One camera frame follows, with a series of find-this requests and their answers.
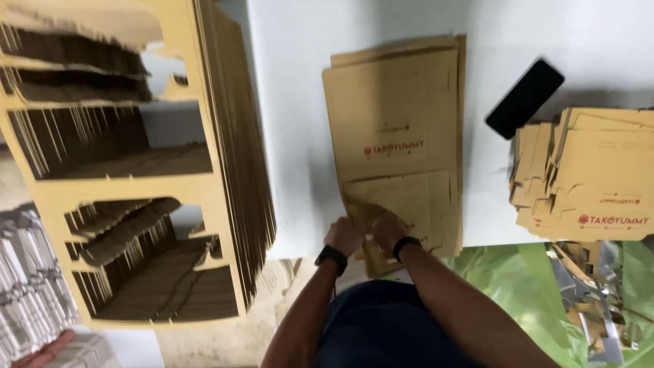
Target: dark blue shirt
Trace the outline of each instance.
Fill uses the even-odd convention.
[[[374,280],[329,306],[315,367],[480,367],[426,311],[415,286]]]

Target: black wristband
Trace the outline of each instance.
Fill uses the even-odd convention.
[[[316,258],[316,262],[314,263],[316,266],[320,266],[320,264],[327,258],[331,258],[336,262],[338,265],[338,276],[340,277],[343,275],[343,272],[345,272],[345,268],[347,267],[347,257],[341,253],[336,248],[333,248],[330,245],[326,245],[323,249],[318,258]]]
[[[395,259],[397,259],[398,262],[400,263],[402,263],[402,260],[400,259],[400,251],[407,244],[413,244],[422,247],[422,244],[420,244],[420,240],[412,236],[405,236],[402,239],[398,240],[398,242],[395,243],[395,246],[393,247],[393,257],[395,257]]]

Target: black smartphone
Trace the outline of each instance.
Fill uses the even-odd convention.
[[[515,130],[524,126],[564,81],[565,77],[545,60],[536,60],[486,117],[486,124],[504,139],[513,138]]]

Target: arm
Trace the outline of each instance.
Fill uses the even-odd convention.
[[[365,228],[354,227],[350,219],[342,217],[330,227],[325,244],[350,257],[361,246],[365,235]],[[262,368],[308,367],[312,364],[337,277],[336,262],[325,259],[277,328],[261,363]]]
[[[407,230],[401,219],[387,213],[378,219],[373,236],[392,251]],[[422,247],[406,245],[400,259],[429,313],[466,355],[488,368],[559,368],[502,308]]]

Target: hand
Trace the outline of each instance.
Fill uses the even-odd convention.
[[[354,226],[348,217],[341,217],[329,228],[325,245],[329,244],[349,258],[364,243],[367,229]]]
[[[393,247],[409,234],[409,225],[390,211],[379,216],[372,224],[369,235],[385,252],[392,254]]]

